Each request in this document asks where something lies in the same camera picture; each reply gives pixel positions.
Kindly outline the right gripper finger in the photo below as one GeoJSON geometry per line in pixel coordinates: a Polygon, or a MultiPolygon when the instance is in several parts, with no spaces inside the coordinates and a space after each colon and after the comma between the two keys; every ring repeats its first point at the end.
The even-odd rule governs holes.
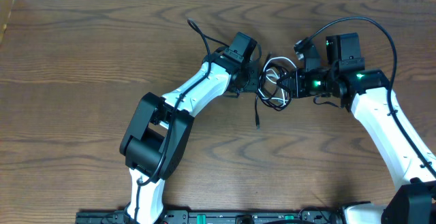
{"type": "Polygon", "coordinates": [[[296,73],[297,71],[290,71],[286,74],[283,74],[282,76],[280,76],[280,78],[277,80],[277,84],[285,84],[285,83],[292,83],[295,84],[297,79],[296,79],[296,73]]]}
{"type": "Polygon", "coordinates": [[[297,86],[294,82],[279,83],[279,87],[288,93],[291,98],[297,98],[297,86]]]}

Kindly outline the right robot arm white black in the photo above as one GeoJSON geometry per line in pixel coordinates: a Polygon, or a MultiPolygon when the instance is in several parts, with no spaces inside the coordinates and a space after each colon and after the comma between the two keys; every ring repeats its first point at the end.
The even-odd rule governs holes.
{"type": "Polygon", "coordinates": [[[294,50],[304,67],[281,76],[277,84],[291,97],[337,97],[341,107],[366,129],[384,160],[396,194],[387,206],[356,202],[343,206],[331,223],[434,223],[435,155],[402,111],[389,80],[367,70],[357,33],[326,38],[328,67],[310,38],[294,50]]]}

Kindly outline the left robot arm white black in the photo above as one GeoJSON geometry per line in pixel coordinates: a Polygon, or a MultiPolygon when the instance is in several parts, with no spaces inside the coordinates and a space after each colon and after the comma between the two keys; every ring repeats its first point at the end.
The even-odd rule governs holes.
{"type": "Polygon", "coordinates": [[[161,218],[165,181],[183,157],[196,115],[226,92],[256,92],[259,71],[253,53],[260,50],[252,37],[239,32],[229,46],[208,50],[199,71],[183,85],[141,98],[119,148],[132,180],[128,223],[161,218]]]}

